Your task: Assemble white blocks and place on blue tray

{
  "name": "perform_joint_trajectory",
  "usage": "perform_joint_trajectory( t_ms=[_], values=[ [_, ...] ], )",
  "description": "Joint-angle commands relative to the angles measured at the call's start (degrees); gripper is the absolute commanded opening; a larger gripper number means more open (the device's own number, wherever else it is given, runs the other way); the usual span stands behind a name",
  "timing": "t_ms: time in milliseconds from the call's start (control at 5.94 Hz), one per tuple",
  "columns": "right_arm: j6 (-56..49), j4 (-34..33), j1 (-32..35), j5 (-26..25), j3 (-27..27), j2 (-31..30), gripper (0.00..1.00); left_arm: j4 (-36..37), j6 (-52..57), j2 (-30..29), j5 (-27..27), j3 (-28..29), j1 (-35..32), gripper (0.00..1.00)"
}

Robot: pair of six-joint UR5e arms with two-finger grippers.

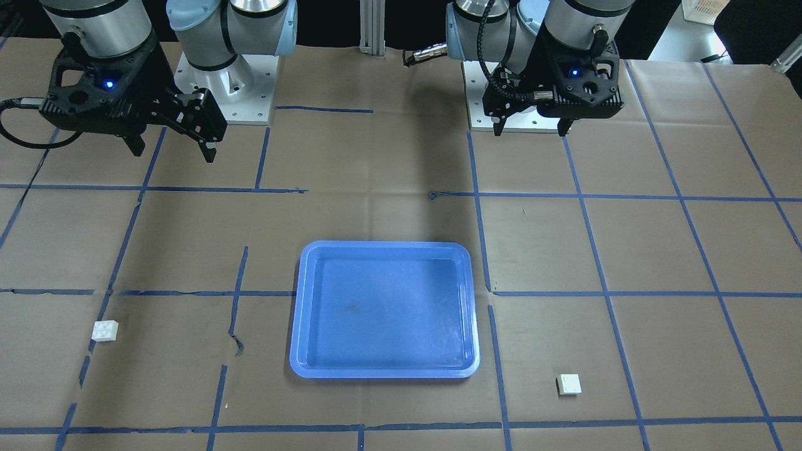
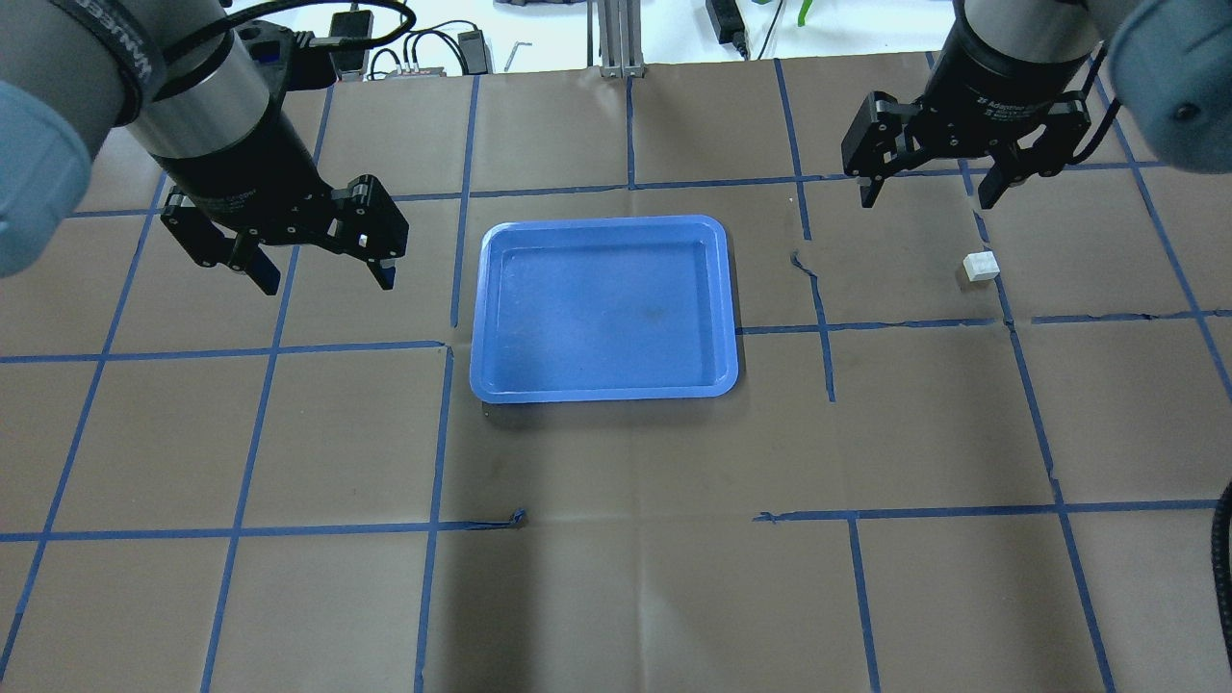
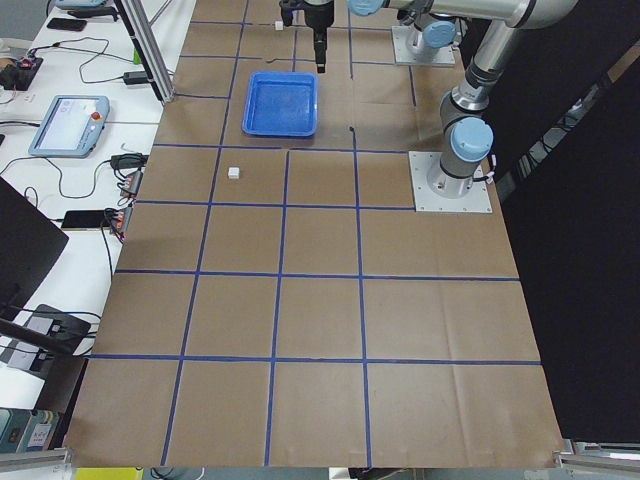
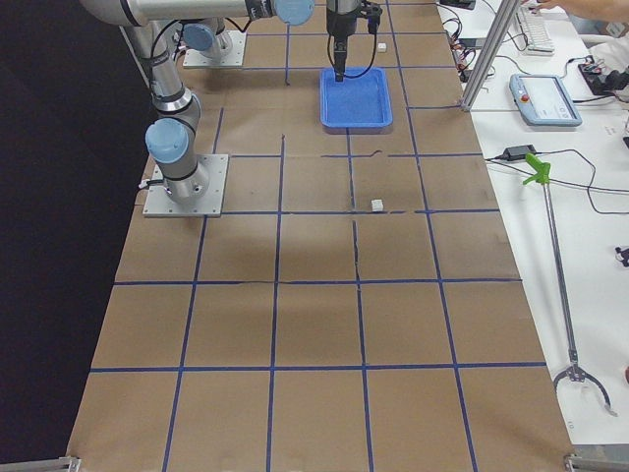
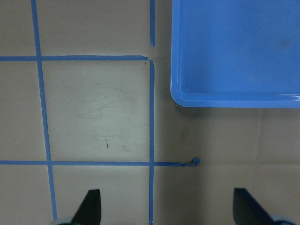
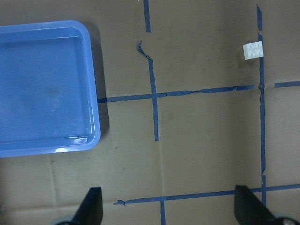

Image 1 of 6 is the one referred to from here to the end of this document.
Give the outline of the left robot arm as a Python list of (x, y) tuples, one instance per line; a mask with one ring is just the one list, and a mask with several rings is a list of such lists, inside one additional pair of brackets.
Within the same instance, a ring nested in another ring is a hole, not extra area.
[(447, 56), (463, 63), (469, 126), (554, 132), (624, 108), (614, 37), (631, 1), (454, 1)]

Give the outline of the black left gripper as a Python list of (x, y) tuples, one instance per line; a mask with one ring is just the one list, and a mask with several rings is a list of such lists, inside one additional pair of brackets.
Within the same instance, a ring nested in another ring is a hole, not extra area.
[(609, 119), (622, 110), (618, 49), (604, 29), (593, 29), (590, 38), (589, 49), (573, 49), (542, 29), (520, 74), (492, 72), (484, 114), (493, 119), (495, 137), (509, 117), (531, 106), (542, 117), (558, 119), (559, 137), (567, 136), (573, 121)]

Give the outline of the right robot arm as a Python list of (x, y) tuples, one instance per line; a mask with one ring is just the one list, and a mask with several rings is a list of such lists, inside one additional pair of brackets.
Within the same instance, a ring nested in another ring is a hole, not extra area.
[(234, 121), (225, 106), (258, 99), (264, 77), (249, 57), (277, 58), (297, 43), (295, 1), (167, 1), (169, 28), (188, 65), (180, 85), (142, 1), (43, 1), (62, 49), (48, 92), (33, 107), (52, 125), (115, 136), (132, 154), (149, 125), (197, 143), (208, 163)]

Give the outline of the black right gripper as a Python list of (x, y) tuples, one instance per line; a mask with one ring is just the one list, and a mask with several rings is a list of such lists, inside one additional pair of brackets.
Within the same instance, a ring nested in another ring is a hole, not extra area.
[(123, 55), (91, 57), (76, 31), (62, 37), (63, 49), (51, 72), (40, 114), (62, 130), (122, 138), (134, 157), (142, 157), (142, 134), (162, 125), (200, 145), (206, 163), (228, 127), (208, 88), (186, 93), (177, 87), (157, 35)]

